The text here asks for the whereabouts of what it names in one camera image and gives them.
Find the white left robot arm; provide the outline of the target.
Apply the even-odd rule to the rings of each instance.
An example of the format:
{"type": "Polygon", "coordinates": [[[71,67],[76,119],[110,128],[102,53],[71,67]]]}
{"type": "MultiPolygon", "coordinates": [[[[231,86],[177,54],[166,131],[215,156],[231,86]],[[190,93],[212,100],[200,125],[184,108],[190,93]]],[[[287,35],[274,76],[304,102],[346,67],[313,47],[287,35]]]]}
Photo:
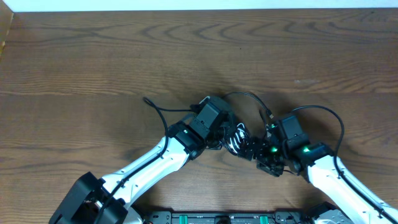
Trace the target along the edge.
{"type": "Polygon", "coordinates": [[[82,175],[51,216],[50,223],[142,223],[133,203],[165,176],[196,159],[206,148],[233,142],[243,128],[235,115],[200,112],[189,123],[171,125],[149,152],[122,169],[96,178],[82,175]]]}

